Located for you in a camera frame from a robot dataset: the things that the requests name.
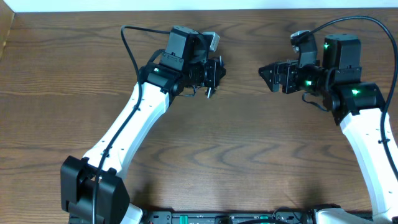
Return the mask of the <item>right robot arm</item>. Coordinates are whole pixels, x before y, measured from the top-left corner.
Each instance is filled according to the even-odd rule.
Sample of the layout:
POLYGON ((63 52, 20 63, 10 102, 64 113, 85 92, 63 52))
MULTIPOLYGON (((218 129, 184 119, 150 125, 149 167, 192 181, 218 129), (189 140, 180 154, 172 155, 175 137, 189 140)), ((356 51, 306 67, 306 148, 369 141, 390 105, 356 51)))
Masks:
POLYGON ((292 47, 297 60, 259 68, 270 91, 304 91, 323 98, 323 109, 333 115, 353 148, 372 208, 370 223, 397 223, 397 179, 390 162, 397 161, 386 102, 375 83, 362 82, 361 42, 357 35, 325 37, 323 59, 317 59, 314 36, 292 47))

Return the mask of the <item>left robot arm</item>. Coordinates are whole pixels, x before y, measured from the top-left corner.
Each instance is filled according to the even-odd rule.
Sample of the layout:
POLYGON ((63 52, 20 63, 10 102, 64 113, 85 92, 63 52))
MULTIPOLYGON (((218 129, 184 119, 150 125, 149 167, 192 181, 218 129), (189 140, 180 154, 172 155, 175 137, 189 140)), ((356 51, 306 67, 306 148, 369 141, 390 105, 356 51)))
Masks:
POLYGON ((61 204, 70 223, 140 223, 124 184, 129 166, 154 123, 186 88, 212 96, 225 76, 221 57, 210 57, 220 37, 184 26, 168 31, 164 49, 135 67, 137 82, 106 134, 82 158, 69 156, 60 169, 61 204))

